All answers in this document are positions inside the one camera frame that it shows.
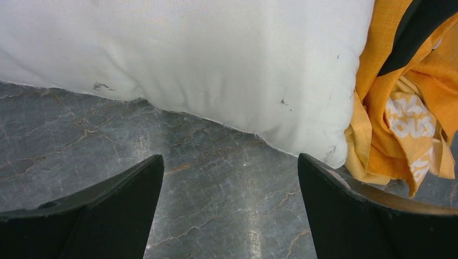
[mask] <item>marble floor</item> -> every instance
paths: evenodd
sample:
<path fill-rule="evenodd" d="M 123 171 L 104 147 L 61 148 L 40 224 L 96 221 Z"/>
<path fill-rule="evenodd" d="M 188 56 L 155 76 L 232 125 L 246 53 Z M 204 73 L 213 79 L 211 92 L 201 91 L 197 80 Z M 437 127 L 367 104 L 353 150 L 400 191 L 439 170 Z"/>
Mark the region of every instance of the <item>marble floor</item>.
<path fill-rule="evenodd" d="M 152 154 L 166 173 L 144 258 L 316 258 L 296 158 L 255 135 L 145 100 L 0 84 L 0 212 L 67 196 Z M 457 187 L 427 175 L 414 199 L 458 207 Z M 381 188 L 407 196 L 399 181 Z"/>

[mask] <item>orange garment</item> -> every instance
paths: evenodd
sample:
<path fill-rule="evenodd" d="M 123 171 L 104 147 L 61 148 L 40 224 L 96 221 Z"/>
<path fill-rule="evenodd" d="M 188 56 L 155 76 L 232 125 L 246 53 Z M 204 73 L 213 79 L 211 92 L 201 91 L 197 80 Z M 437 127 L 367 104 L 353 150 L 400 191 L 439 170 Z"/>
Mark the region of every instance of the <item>orange garment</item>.
<path fill-rule="evenodd" d="M 458 15 L 439 26 L 407 66 L 377 77 L 411 2 L 375 1 L 356 77 L 354 114 L 345 132 L 345 165 L 368 183 L 402 179 L 414 196 L 428 171 L 455 177 L 449 145 L 458 130 Z"/>

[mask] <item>orange towel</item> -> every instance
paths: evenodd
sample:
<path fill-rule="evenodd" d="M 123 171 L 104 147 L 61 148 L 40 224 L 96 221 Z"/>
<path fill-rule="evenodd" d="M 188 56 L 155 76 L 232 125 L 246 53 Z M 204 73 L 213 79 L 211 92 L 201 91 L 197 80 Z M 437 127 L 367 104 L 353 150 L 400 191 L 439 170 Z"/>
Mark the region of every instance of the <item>orange towel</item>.
<path fill-rule="evenodd" d="M 407 66 L 377 77 L 410 3 L 375 1 L 346 131 L 345 165 L 368 183 L 402 179 L 414 196 L 428 171 L 455 177 L 449 145 L 458 130 L 458 15 L 437 28 Z"/>

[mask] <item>yellow fabric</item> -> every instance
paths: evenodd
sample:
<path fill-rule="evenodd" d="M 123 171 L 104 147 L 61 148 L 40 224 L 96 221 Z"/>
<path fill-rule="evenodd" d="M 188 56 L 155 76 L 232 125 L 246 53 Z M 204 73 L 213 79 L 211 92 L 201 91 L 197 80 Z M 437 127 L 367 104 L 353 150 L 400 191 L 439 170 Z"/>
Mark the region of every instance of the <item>yellow fabric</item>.
<path fill-rule="evenodd" d="M 455 176 L 449 145 L 458 130 L 458 62 L 450 57 L 458 56 L 458 15 L 437 28 L 406 67 L 377 77 L 410 3 L 375 1 L 356 77 L 354 114 L 345 132 L 345 165 L 364 182 L 385 185 L 402 179 L 413 196 L 428 170 Z"/>

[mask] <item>white pillow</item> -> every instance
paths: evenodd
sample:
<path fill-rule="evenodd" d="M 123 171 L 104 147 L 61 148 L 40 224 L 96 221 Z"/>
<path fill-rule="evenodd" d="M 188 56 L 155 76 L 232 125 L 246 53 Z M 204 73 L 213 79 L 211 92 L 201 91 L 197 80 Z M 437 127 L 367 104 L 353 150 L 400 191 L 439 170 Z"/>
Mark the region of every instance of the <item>white pillow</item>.
<path fill-rule="evenodd" d="M 1 0 L 0 80 L 132 100 L 344 164 L 374 0 Z"/>

